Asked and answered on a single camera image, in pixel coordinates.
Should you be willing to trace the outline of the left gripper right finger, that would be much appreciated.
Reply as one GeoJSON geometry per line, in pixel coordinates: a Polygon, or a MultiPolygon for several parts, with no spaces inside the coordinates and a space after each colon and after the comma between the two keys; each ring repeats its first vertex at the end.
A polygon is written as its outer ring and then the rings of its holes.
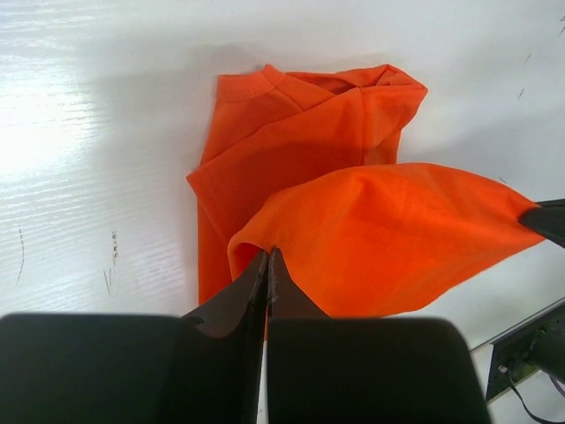
{"type": "Polygon", "coordinates": [[[471,355],[437,318],[338,319],[268,262],[271,423],[488,423],[471,355]]]}

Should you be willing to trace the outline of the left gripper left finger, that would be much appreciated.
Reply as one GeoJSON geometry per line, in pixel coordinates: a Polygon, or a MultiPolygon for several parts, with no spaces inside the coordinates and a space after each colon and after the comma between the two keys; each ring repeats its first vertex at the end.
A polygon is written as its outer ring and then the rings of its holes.
{"type": "Polygon", "coordinates": [[[2,422],[254,423],[267,263],[181,317],[6,315],[2,422]]]}

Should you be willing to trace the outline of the orange t shirt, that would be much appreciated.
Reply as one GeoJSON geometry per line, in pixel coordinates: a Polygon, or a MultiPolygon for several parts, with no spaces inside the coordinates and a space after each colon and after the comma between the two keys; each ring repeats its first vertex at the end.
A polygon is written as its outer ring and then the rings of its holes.
{"type": "Polygon", "coordinates": [[[200,166],[187,178],[200,301],[258,252],[279,249],[326,314],[401,314],[539,244],[519,221],[535,203],[508,186],[398,162],[426,93],[389,64],[220,76],[200,166]]]}

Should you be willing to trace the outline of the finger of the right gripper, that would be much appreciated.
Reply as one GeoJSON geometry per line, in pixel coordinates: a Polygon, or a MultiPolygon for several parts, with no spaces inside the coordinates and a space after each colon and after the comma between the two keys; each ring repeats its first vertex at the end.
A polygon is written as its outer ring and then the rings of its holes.
{"type": "Polygon", "coordinates": [[[540,201],[519,217],[522,226],[565,247],[565,200],[540,201]]]}

